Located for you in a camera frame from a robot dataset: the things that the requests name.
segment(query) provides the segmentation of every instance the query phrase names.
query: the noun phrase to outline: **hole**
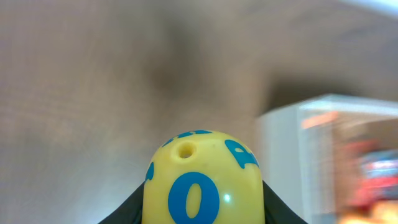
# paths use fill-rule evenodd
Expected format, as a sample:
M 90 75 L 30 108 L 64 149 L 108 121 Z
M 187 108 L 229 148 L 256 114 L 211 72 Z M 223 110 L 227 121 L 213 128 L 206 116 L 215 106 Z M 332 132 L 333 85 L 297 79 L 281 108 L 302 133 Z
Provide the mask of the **hole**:
M 192 143 L 185 143 L 178 150 L 178 155 L 180 158 L 186 159 L 192 156 L 194 150 L 195 146 Z

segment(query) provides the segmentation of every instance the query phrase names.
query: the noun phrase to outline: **yellow plastic toy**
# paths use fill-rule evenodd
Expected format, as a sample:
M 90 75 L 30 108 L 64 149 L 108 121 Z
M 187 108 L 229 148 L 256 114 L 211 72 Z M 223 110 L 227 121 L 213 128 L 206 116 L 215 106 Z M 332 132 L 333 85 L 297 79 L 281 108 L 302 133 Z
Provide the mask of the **yellow plastic toy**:
M 143 224 L 263 224 L 262 177 L 241 141 L 189 131 L 154 154 L 144 186 Z

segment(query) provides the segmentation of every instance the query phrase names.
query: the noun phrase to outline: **blue number 0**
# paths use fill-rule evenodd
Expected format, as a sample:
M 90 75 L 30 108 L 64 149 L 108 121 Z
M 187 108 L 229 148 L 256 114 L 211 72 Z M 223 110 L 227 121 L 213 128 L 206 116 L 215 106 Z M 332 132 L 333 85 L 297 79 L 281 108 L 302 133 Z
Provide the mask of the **blue number 0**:
M 187 215 L 187 197 L 193 184 L 201 189 L 201 202 L 194 218 Z M 169 193 L 169 212 L 176 224 L 210 224 L 216 220 L 220 198 L 214 182 L 199 172 L 187 172 L 173 184 Z

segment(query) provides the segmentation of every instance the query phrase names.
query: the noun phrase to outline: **blurred background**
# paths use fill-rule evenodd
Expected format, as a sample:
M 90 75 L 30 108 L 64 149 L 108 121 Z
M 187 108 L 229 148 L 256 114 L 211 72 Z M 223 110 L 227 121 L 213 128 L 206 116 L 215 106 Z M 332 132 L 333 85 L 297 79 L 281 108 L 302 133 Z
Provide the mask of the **blurred background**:
M 256 120 L 273 108 L 397 101 L 395 6 L 378 6 L 0 0 L 0 223 L 98 223 L 191 129 L 260 157 Z

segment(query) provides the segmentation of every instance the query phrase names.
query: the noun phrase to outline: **yellow ball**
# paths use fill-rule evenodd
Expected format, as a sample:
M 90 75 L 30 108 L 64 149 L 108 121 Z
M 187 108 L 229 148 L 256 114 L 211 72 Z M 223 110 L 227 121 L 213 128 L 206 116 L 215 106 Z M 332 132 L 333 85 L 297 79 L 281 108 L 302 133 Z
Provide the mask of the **yellow ball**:
M 175 136 L 151 160 L 142 223 L 265 223 L 256 158 L 224 133 L 197 130 Z

